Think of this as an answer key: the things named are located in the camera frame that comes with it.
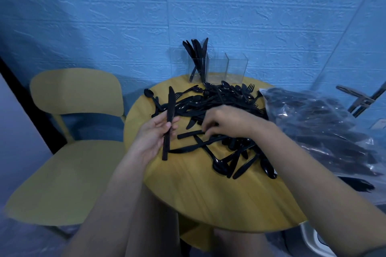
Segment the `floor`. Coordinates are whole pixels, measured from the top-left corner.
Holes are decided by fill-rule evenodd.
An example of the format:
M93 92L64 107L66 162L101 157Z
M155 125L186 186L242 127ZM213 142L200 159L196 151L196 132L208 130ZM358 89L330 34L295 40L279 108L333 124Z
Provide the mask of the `floor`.
M75 232L78 227L63 228ZM289 257L281 233L267 234L276 257ZM41 226L27 225L11 220L0 213L0 256L2 257L58 257L66 242ZM210 257L208 253L193 248L191 257Z

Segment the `table top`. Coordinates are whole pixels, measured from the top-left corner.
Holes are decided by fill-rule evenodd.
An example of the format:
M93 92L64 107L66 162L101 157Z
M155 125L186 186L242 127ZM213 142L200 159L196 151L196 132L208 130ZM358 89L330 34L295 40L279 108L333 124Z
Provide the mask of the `table top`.
M259 88L270 84L244 77L246 85L255 84L254 94ZM169 86L175 92L183 92L192 84L186 75L174 77L152 87L160 104L167 103ZM257 100L264 107L263 98ZM151 99L140 96L127 115L124 128L124 143L128 149L140 126L151 118L155 106ZM182 117L177 134L185 133L190 118ZM189 131L200 130L199 125ZM193 138L175 139L171 149L196 144ZM218 158L231 152L221 143L210 145ZM240 157L236 170L246 162ZM162 201L180 214L213 227L240 232L271 232L284 230L306 221L290 191L280 176L268 178L254 163L241 177L234 180L217 174L211 167L210 156L197 149L186 154L169 154L167 161L161 160L161 151L146 170L144 182Z

